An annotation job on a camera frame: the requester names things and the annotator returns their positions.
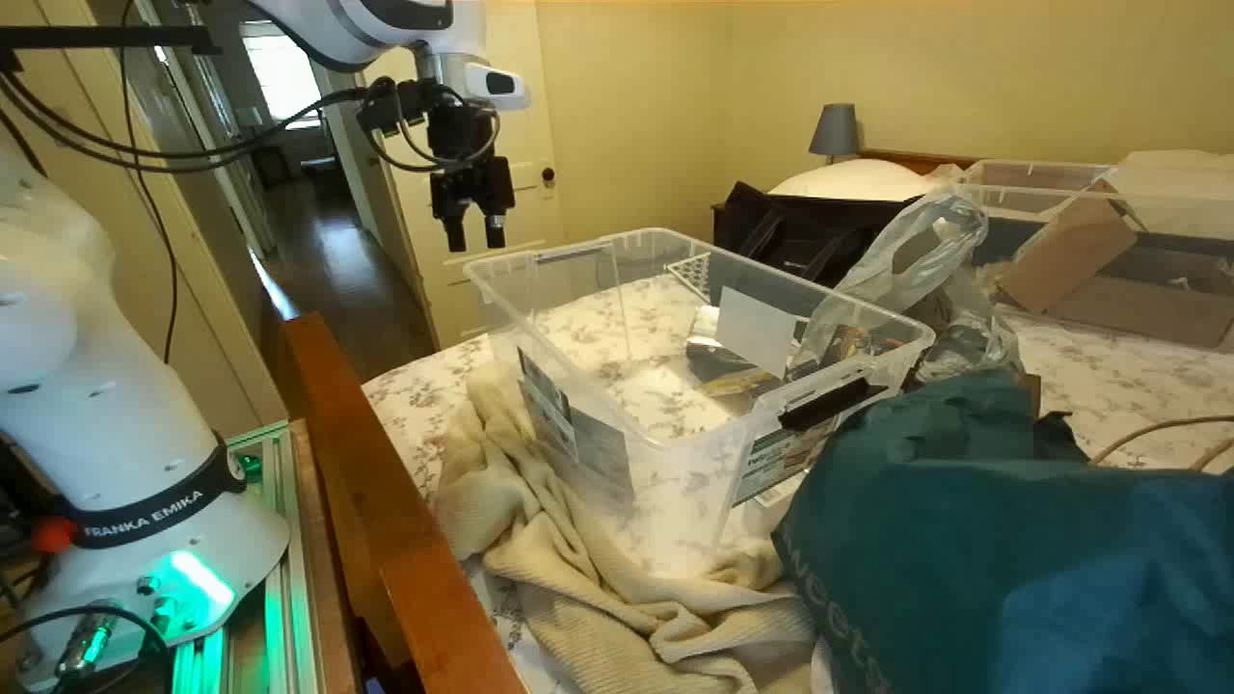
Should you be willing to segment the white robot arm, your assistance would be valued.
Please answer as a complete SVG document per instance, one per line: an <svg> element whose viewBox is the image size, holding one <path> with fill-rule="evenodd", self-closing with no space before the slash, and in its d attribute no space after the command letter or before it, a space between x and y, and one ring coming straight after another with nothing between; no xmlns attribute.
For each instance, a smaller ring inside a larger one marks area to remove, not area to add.
<svg viewBox="0 0 1234 694"><path fill-rule="evenodd" d="M228 625L287 553L183 382L111 294L101 219L0 167L0 431L64 497L24 600L20 688L53 694Z"/></svg>

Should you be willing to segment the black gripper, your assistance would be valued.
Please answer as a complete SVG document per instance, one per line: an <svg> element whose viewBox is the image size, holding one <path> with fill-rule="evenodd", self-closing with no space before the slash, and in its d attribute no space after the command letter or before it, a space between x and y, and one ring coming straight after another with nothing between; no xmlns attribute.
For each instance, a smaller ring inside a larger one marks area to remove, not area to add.
<svg viewBox="0 0 1234 694"><path fill-rule="evenodd" d="M461 212L470 204L487 215L487 247L506 247L514 174L494 149L498 111L478 104L446 104L428 116L428 148L438 163L433 174L433 212L442 219L446 251L465 251Z"/></svg>

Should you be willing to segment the teal robot base stand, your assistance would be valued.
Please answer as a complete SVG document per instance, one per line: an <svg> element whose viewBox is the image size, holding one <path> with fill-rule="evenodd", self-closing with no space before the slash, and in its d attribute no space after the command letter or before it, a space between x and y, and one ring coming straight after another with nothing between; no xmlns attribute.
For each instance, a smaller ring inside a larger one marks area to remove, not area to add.
<svg viewBox="0 0 1234 694"><path fill-rule="evenodd" d="M321 694L291 429L266 425L228 446L250 497L287 526L287 549L221 631L174 653L169 694Z"/></svg>

